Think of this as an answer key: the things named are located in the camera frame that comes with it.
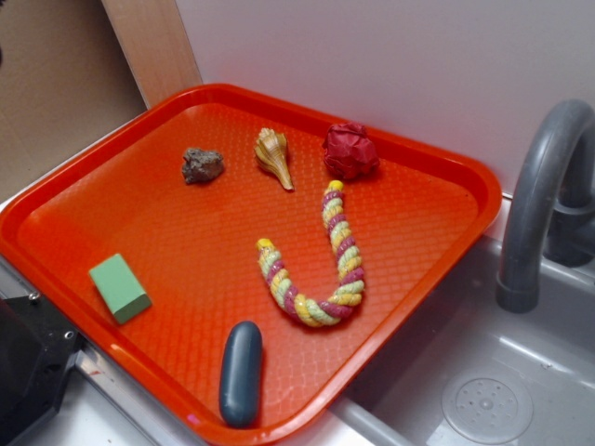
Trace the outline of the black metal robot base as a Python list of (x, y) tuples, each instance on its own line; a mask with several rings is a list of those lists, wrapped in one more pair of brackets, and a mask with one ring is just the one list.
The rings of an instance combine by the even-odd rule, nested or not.
[(82, 338), (45, 297), (1, 301), (1, 443), (14, 445), (60, 411)]

